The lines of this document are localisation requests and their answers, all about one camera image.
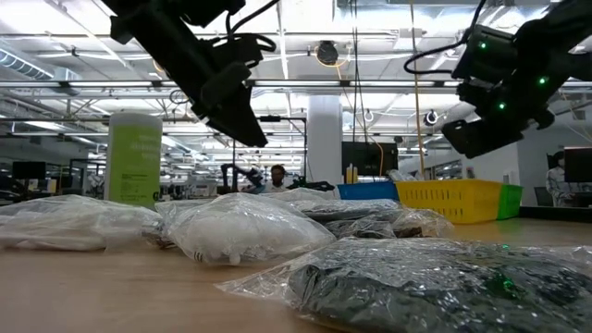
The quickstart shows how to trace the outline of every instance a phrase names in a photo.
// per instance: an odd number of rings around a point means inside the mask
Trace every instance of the monitor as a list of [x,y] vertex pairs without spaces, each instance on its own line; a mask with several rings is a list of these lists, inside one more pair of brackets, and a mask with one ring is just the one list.
[[565,181],[592,182],[592,147],[565,148]]
[[45,179],[45,162],[13,162],[12,178]]

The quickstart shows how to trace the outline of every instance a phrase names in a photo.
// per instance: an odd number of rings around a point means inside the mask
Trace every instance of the blue bin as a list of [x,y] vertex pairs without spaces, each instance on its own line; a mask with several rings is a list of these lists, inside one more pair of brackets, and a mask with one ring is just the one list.
[[399,200],[395,184],[391,181],[343,184],[337,186],[342,200]]

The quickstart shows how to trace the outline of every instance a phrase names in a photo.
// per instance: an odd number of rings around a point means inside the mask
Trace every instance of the white pillar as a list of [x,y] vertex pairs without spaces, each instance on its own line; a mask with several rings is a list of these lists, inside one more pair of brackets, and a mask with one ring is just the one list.
[[338,95],[309,97],[307,181],[343,183],[341,176],[342,107]]

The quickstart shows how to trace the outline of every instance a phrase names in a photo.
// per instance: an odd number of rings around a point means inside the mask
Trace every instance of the desk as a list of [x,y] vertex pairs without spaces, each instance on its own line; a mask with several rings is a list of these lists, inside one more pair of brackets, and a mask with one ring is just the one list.
[[[454,238],[592,245],[592,225],[514,219],[457,226]],[[180,251],[0,253],[0,323],[19,333],[333,332],[212,285],[266,266],[204,267]]]

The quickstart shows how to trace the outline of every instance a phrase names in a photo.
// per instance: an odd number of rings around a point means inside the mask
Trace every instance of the ceiling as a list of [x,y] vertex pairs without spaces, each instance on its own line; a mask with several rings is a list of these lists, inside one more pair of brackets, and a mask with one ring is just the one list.
[[[245,8],[232,21],[244,18],[266,2],[267,0],[247,0]],[[245,24],[240,32],[261,33],[278,45],[274,54],[266,54],[265,61],[253,68],[253,80],[353,80],[355,63],[352,54],[352,26],[355,24],[359,32],[358,64],[361,79],[411,81],[414,77],[402,67],[413,53],[413,45],[421,52],[456,42],[469,26],[477,2],[419,0],[414,1],[412,15],[406,1],[358,0],[357,19],[353,19],[346,0],[283,0],[280,2],[281,6],[272,7]],[[543,16],[551,2],[499,0],[488,3],[496,6],[486,7],[479,22],[495,29],[514,32],[525,21]],[[75,73],[69,77],[71,80],[168,80],[167,75],[154,65],[150,55],[135,40],[122,45],[110,39],[109,15],[112,15],[110,9],[98,0],[67,0],[60,5],[52,0],[3,0],[0,2],[0,50],[6,50],[48,73],[57,73],[60,70],[63,72],[67,68]],[[197,38],[223,35],[224,17],[225,15],[220,16],[205,29],[191,29]],[[316,59],[315,48],[324,40],[336,45],[340,53],[339,62],[342,63],[339,68],[322,66]],[[590,40],[583,41],[578,46],[579,51],[590,48]],[[418,69],[454,69],[462,51],[459,48],[454,52],[429,56],[417,61],[416,65]],[[13,69],[0,67],[1,81],[30,79]],[[425,82],[450,81],[450,77],[446,75],[426,75],[418,79]],[[216,161],[225,162],[228,157],[231,160],[231,155],[228,155],[231,154],[230,140],[212,135],[207,137],[212,131],[198,123],[191,110],[169,102],[168,95],[172,89],[163,88],[158,91],[148,88],[109,88],[105,85],[79,89],[78,94],[68,95],[49,89],[11,88],[3,90],[5,104],[0,107],[0,115],[100,119],[113,113],[138,112],[165,119],[184,118],[183,122],[167,122],[165,131],[193,132],[200,133],[201,136],[173,137],[176,144],[166,146],[165,153],[181,154],[181,157],[182,154],[186,155],[183,158],[170,155],[166,157],[167,161],[177,164],[198,163],[203,169],[216,169]],[[326,92],[314,87],[255,88],[252,108],[257,116],[306,117],[308,96],[311,93],[339,95],[344,111],[352,111],[348,103],[348,99],[353,100],[351,90],[346,94],[339,89]],[[566,89],[564,93],[566,99],[581,105],[586,100],[587,88]],[[15,98],[22,99],[19,104],[21,108],[13,107]],[[440,89],[422,89],[417,101],[413,85],[385,88],[378,84],[364,89],[362,98],[364,108],[370,111],[366,114],[367,119],[370,119],[368,130],[384,134],[376,137],[379,142],[392,142],[394,133],[416,133],[416,109],[422,115],[436,111],[441,116],[440,122],[469,117],[473,111],[471,106],[458,101],[453,84]],[[560,100],[551,107],[565,110],[567,106],[569,105]],[[569,116],[564,116],[566,121],[571,121]],[[79,121],[62,125],[72,132],[107,131],[106,126],[100,122]],[[52,130],[31,124],[20,126],[23,130]],[[263,123],[262,128],[265,132],[290,133],[270,140],[268,147],[283,151],[273,151],[274,154],[268,156],[260,154],[261,157],[255,161],[247,158],[246,154],[249,152],[245,150],[244,164],[264,166],[281,162],[290,167],[290,170],[299,172],[302,168],[303,139],[294,125],[284,121]],[[435,129],[423,128],[422,132],[435,133]],[[82,138],[85,140],[80,143],[87,144],[95,152],[96,143],[106,142],[106,138],[100,136]],[[408,136],[404,139],[402,147],[417,146],[415,137]],[[450,147],[438,138],[430,140],[427,149]],[[195,153],[206,153],[211,166],[196,160]]]

